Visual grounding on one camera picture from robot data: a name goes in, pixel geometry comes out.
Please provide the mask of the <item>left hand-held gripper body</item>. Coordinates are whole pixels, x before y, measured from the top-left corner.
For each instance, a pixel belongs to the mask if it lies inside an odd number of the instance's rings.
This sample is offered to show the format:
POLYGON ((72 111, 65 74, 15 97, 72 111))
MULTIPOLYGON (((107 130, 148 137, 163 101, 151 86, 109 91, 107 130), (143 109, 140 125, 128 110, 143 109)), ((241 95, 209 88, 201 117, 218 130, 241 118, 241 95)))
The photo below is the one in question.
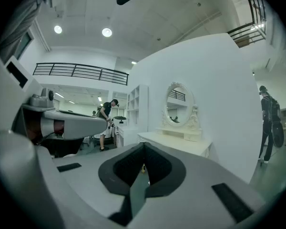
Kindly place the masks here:
POLYGON ((46 147, 55 157, 72 156, 79 152, 83 139, 56 140, 55 134, 42 136, 41 114, 22 108, 30 98, 42 94, 43 87, 12 57, 7 63, 0 58, 0 131, 13 131, 35 145, 46 147))

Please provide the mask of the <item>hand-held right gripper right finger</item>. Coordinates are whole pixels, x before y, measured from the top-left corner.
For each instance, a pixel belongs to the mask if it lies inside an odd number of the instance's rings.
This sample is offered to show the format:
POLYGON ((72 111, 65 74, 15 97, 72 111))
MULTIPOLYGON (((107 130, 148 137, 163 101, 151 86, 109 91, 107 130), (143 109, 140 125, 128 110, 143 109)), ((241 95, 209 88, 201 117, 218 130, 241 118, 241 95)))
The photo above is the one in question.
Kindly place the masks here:
POLYGON ((253 188, 218 163, 163 145, 156 147, 180 159, 186 176, 170 195, 147 198, 129 223, 130 229, 225 229, 235 225, 212 189, 221 183, 227 184, 253 211, 265 204, 253 188))

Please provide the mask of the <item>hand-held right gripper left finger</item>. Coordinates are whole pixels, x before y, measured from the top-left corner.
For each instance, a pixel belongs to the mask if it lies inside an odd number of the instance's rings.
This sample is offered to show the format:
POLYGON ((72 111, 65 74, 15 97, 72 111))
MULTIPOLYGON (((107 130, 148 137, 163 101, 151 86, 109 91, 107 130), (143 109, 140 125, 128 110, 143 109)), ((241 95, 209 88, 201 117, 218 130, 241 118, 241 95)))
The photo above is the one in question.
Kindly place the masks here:
POLYGON ((112 194, 99 179, 98 170, 106 160, 117 156, 135 145, 128 145, 104 152, 54 159, 57 167, 70 163, 81 166, 61 172, 62 177, 77 195, 101 216, 127 227, 145 203, 145 174, 139 173, 130 187, 128 197, 112 194))

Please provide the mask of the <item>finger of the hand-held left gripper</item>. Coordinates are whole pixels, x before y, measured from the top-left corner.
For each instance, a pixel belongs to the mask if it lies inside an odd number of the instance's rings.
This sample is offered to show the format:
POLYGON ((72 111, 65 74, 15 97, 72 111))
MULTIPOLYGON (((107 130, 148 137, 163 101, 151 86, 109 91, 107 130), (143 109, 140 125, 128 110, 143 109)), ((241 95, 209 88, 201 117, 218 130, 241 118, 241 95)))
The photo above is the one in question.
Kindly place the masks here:
POLYGON ((41 133, 47 139, 78 140, 100 134, 107 128, 103 118, 62 110, 48 110, 41 115, 41 133))

